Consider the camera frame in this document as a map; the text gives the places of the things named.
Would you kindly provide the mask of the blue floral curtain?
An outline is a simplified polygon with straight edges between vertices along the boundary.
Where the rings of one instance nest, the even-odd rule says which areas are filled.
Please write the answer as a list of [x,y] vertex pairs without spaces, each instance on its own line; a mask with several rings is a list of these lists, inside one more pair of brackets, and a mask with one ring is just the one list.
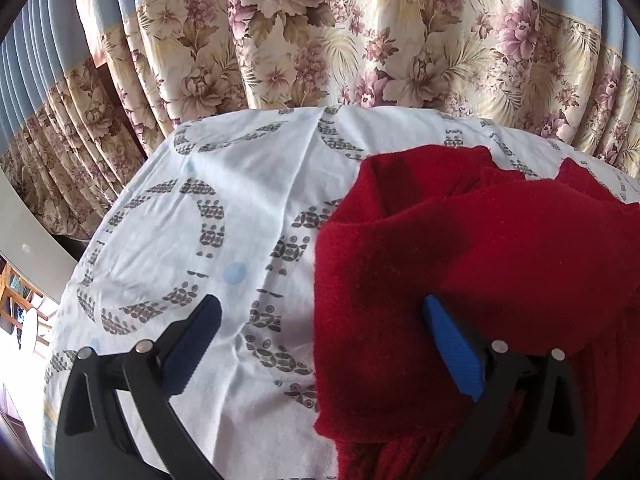
[[639,34],[618,0],[26,0],[1,41],[1,169],[89,238],[191,120],[433,107],[639,173]]

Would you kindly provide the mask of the white patterned bed sheet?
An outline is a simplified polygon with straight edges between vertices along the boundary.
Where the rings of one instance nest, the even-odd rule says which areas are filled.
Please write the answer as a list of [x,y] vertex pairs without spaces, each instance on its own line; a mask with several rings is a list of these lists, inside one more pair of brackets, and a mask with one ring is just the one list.
[[244,110],[188,122],[126,186],[65,287],[44,376],[46,464],[76,353],[127,351],[214,295],[221,329],[172,400],[186,430],[227,479],[334,478],[335,448],[312,426],[314,243],[363,159],[431,144],[484,146],[529,178],[552,178],[570,158],[623,202],[639,198],[636,179],[566,144],[437,110]]

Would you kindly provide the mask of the grey board panel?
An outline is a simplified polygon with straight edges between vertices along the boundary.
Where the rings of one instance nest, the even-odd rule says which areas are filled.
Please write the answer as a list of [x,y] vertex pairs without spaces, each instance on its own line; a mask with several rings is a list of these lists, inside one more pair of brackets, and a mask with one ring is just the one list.
[[77,261],[28,210],[1,174],[1,255],[49,298],[60,302]]

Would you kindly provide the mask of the wooden rack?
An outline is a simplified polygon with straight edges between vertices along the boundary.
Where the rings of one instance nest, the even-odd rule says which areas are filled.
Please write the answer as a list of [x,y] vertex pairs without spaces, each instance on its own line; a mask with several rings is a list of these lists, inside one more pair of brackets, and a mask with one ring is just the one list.
[[1,259],[1,330],[20,348],[50,344],[58,303]]

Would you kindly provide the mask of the red knitted sweater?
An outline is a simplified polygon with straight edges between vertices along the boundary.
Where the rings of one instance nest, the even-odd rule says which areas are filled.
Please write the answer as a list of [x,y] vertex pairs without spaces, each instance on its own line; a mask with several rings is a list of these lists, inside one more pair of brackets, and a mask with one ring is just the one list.
[[586,433],[585,475],[639,417],[639,208],[563,160],[552,179],[490,151],[376,155],[321,227],[314,269],[316,430],[343,479],[425,479],[472,412],[424,301],[512,350],[562,350]]

